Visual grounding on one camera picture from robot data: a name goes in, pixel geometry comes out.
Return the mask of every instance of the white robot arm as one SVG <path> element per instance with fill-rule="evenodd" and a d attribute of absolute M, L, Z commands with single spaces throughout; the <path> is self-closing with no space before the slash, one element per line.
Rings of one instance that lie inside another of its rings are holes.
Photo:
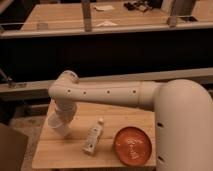
<path fill-rule="evenodd" d="M 76 101 L 155 111 L 157 171 L 213 169 L 213 101 L 193 81 L 79 84 L 75 73 L 65 71 L 49 95 L 59 115 L 74 115 Z"/>

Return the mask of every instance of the small bottle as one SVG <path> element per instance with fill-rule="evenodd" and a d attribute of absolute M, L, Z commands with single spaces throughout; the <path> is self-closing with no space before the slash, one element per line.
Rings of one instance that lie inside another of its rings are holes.
<path fill-rule="evenodd" d="M 103 124 L 104 124 L 104 120 L 103 118 L 100 118 L 98 122 L 91 128 L 87 136 L 86 142 L 84 144 L 84 148 L 83 148 L 84 153 L 88 155 L 94 155 L 96 145 L 98 144 L 98 141 L 103 132 Z"/>

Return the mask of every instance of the glass panel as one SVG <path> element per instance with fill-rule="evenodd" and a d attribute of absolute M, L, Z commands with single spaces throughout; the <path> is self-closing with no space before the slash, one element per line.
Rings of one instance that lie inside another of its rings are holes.
<path fill-rule="evenodd" d="M 83 28 L 81 3 L 59 0 L 15 0 L 2 11 L 4 30 L 52 30 Z"/>
<path fill-rule="evenodd" d="M 147 0 L 104 1 L 91 4 L 93 27 L 142 26 L 166 24 L 169 14 L 153 8 Z"/>

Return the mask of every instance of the floor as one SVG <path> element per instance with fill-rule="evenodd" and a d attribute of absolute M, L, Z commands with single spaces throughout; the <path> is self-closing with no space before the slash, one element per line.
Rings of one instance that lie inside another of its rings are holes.
<path fill-rule="evenodd" d="M 29 137 L 28 146 L 26 149 L 24 162 L 21 171 L 50 171 L 45 170 L 35 170 L 32 169 L 31 164 L 33 156 L 36 150 L 38 138 L 42 129 L 42 125 L 45 120 L 45 114 L 48 105 L 43 105 L 42 107 L 34 108 L 28 114 L 23 107 L 18 107 L 14 114 L 14 117 L 10 121 L 10 127 L 22 132 Z M 69 171 L 153 171 L 153 168 L 141 169 L 141 168 L 96 168 L 96 169 L 69 169 Z"/>

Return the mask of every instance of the desk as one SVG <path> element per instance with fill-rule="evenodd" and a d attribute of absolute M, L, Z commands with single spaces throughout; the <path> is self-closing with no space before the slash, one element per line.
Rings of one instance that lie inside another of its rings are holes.
<path fill-rule="evenodd" d="M 125 107 L 77 103 L 78 110 L 70 123 L 71 137 L 61 138 L 44 123 L 32 167 L 53 168 L 101 168 L 124 167 L 112 149 L 115 134 L 123 127 L 136 126 L 143 129 L 151 139 L 152 155 L 145 168 L 155 166 L 155 131 L 152 112 Z M 47 116 L 54 111 L 51 102 Z M 104 132 L 94 157 L 83 153 L 82 147 L 89 129 L 100 118 L 104 118 Z"/>
<path fill-rule="evenodd" d="M 123 1 L 91 3 L 92 26 L 110 20 L 118 26 L 137 26 L 165 24 L 169 15 L 160 9 L 146 13 L 128 11 Z M 94 5 L 112 5 L 115 9 L 98 12 Z M 197 1 L 192 15 L 200 22 L 213 21 L 213 1 Z M 83 28 L 83 16 L 80 3 L 75 4 L 38 4 L 27 18 L 22 30 L 36 30 L 37 22 L 47 23 L 48 29 Z"/>

